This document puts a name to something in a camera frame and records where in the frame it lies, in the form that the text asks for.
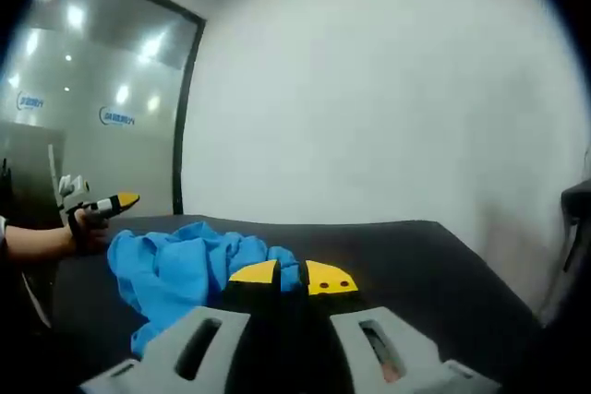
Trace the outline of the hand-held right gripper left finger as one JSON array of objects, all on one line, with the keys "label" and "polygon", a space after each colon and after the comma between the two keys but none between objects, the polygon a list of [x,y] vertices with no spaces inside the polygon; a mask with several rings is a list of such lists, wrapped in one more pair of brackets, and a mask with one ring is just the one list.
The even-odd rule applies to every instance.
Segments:
[{"label": "hand-held right gripper left finger", "polygon": [[127,359],[79,386],[81,393],[224,393],[250,313],[199,306]]}]

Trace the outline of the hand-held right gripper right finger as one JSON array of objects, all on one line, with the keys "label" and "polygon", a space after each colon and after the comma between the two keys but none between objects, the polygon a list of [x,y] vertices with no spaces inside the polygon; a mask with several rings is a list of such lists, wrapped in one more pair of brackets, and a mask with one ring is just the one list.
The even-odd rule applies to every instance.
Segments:
[{"label": "hand-held right gripper right finger", "polygon": [[302,352],[313,393],[495,393],[498,382],[454,360],[350,274],[308,260]]}]

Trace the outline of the person's left hand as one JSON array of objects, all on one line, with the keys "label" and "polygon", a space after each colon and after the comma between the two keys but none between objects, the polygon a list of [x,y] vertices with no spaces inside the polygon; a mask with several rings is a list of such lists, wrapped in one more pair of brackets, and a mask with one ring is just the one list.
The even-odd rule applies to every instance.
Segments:
[{"label": "person's left hand", "polygon": [[109,222],[89,214],[85,209],[76,209],[67,216],[74,252],[78,256],[99,255],[108,247]]}]

